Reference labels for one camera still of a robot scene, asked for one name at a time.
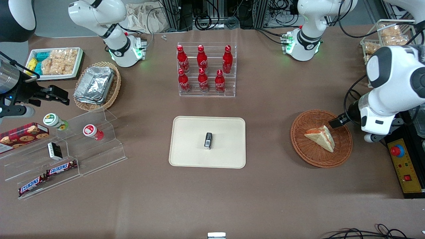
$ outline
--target coca-cola bottle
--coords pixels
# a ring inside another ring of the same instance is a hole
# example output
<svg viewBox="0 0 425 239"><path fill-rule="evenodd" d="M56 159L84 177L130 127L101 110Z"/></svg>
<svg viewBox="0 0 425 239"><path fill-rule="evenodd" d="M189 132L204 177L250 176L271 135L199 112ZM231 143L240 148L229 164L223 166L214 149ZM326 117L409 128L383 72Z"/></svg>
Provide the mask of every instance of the coca-cola bottle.
<svg viewBox="0 0 425 239"><path fill-rule="evenodd" d="M230 52L232 48L230 45L227 45L224 48L224 55L223 55L223 71L225 74L229 74L230 70L232 69L232 63L233 63L233 56Z"/></svg>
<svg viewBox="0 0 425 239"><path fill-rule="evenodd" d="M222 70L217 70L217 76L215 77L215 91L218 94L224 93L224 76Z"/></svg>
<svg viewBox="0 0 425 239"><path fill-rule="evenodd" d="M198 81L201 92L207 93L210 90L210 87L208 86L208 76L205 74L204 68L199 68Z"/></svg>
<svg viewBox="0 0 425 239"><path fill-rule="evenodd" d="M187 75L184 73L184 70L182 68L180 68L178 70L179 74L178 74L178 82L180 85L180 90L182 93L189 93L190 92L190 84L189 84L189 79L187 78Z"/></svg>
<svg viewBox="0 0 425 239"><path fill-rule="evenodd" d="M177 46L177 60L180 68L184 70L184 72L189 71L189 59L187 58L186 53L183 51L183 46Z"/></svg>
<svg viewBox="0 0 425 239"><path fill-rule="evenodd" d="M198 46L198 56L196 57L196 59L198 60L198 67L203 68L205 70L205 73L208 73L208 58L204 52L203 45Z"/></svg>

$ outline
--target table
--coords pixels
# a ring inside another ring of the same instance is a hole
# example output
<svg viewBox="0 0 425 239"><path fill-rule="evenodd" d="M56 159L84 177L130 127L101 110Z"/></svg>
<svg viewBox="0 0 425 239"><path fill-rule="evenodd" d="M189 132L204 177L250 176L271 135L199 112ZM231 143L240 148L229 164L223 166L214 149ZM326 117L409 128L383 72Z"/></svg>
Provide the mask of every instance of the table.
<svg viewBox="0 0 425 239"><path fill-rule="evenodd" d="M369 29L347 27L357 35ZM310 166L291 145L289 129L299 113L317 108L342 112L346 90L365 72L359 39L330 27L308 62L282 55L276 43L254 30L190 31L167 34L167 39L157 35L145 61L119 68L123 83L110 111L118 117L113 121L116 137L128 159L29 200L17 200L16 184L0 180L2 238L183 239L224 231L230 239L318 239L341 228L375 231L375 223L421 236L424 201L401 199L387 149L366 143L360 129L349 124L353 152L337 168ZM180 98L178 41L236 41L236 98ZM100 37L35 37L30 42L30 48L72 46L86 53L84 68L111 61ZM72 98L75 81L54 84ZM356 89L368 91L363 85ZM31 121L41 122L51 111L63 119L84 113L73 102L67 107L42 102L36 110ZM244 118L246 166L171 166L171 128L180 115ZM28 121L6 119L0 127L5 131Z"/></svg>

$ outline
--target red button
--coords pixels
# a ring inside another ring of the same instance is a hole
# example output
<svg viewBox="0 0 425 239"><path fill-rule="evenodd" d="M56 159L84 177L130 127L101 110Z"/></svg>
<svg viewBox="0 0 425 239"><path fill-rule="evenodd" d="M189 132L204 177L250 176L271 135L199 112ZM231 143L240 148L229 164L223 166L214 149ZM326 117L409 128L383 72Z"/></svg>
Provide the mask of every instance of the red button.
<svg viewBox="0 0 425 239"><path fill-rule="evenodd" d="M391 154L392 154L392 155L394 155L394 156L399 156L399 155L401 154L401 150L400 150L400 148L399 148L399 147L397 147L397 146L393 146L393 147L391 147L390 152L391 152Z"/></svg>
<svg viewBox="0 0 425 239"><path fill-rule="evenodd" d="M405 175L404 181L412 181L412 178L410 177L410 175Z"/></svg>

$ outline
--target white cloth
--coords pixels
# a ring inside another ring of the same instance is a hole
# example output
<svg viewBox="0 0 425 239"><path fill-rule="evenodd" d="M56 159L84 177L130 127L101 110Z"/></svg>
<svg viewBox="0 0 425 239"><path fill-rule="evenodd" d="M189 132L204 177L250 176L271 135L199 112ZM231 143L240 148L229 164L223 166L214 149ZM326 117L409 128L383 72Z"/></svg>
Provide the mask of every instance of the white cloth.
<svg viewBox="0 0 425 239"><path fill-rule="evenodd" d="M161 7L158 2L146 3L127 3L127 28L130 30L144 30L146 33L162 32L168 29L167 19L165 18L164 9L155 9Z"/></svg>

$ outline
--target blue package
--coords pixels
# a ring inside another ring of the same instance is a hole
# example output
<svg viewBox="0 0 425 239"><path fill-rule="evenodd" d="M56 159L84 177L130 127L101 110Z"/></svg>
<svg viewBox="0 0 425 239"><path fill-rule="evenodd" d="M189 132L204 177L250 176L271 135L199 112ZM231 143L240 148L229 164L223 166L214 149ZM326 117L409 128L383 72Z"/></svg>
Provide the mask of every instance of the blue package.
<svg viewBox="0 0 425 239"><path fill-rule="evenodd" d="M42 62L47 57L49 57L49 55L50 55L50 52L39 52L39 53L35 54L35 59L39 62Z"/></svg>
<svg viewBox="0 0 425 239"><path fill-rule="evenodd" d="M43 75L43 71L41 70L41 62L37 63L37 65L35 66L34 72L39 74L40 76Z"/></svg>

